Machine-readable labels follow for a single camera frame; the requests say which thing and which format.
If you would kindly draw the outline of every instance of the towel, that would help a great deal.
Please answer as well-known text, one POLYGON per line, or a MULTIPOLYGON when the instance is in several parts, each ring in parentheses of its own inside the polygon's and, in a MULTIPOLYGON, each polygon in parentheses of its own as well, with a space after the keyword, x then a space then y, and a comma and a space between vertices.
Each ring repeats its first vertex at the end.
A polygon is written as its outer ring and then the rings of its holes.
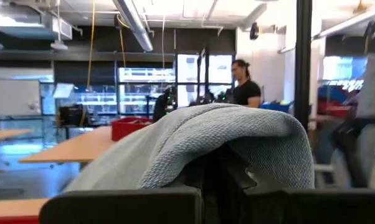
POLYGON ((310 145, 294 117, 214 103, 175 110, 131 133, 84 168, 66 191, 162 187, 224 143, 287 186, 314 188, 310 145))

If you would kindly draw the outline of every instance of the dark hair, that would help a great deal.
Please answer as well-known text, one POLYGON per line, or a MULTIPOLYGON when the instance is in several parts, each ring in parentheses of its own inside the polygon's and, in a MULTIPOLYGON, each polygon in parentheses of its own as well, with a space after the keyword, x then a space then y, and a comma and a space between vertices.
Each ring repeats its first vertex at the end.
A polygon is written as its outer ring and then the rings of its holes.
POLYGON ((250 64, 245 62, 245 60, 242 60, 242 59, 237 59, 237 60, 234 60, 232 62, 232 64, 237 64, 237 66, 239 66, 240 68, 245 68, 245 76, 247 78, 250 78, 250 72, 249 72, 249 66, 250 64))

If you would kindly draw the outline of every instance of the man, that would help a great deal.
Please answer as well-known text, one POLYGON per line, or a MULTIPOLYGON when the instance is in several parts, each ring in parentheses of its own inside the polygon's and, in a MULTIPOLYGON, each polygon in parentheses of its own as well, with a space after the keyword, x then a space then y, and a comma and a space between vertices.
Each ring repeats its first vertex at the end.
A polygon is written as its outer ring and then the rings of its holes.
POLYGON ((259 108, 261 89, 258 84, 251 81, 249 65, 241 59, 232 62, 233 76, 239 82, 239 86, 233 91, 234 103, 249 108, 259 108))

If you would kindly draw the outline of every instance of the black t-shirt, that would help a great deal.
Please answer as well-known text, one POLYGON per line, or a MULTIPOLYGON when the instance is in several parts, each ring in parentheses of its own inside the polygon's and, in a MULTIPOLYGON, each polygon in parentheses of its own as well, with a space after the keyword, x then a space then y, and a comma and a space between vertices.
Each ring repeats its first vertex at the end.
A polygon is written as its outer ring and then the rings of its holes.
POLYGON ((238 105, 248 105, 249 98, 256 96, 261 96, 261 89, 251 80, 233 90, 234 103, 238 105))

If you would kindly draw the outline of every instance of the red box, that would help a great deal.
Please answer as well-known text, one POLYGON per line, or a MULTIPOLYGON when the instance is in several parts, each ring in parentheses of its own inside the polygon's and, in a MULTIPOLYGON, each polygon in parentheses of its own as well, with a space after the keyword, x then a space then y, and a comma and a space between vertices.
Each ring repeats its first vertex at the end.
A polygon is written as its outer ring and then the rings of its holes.
POLYGON ((141 128, 146 127, 149 124, 142 124, 142 123, 147 123, 147 122, 153 122, 152 119, 149 118, 123 118, 123 119, 118 119, 116 121, 112 122, 112 140, 113 141, 118 141, 121 138, 131 134, 134 131, 137 131, 141 128))
POLYGON ((0 217, 0 224, 39 224, 38 216, 0 217))

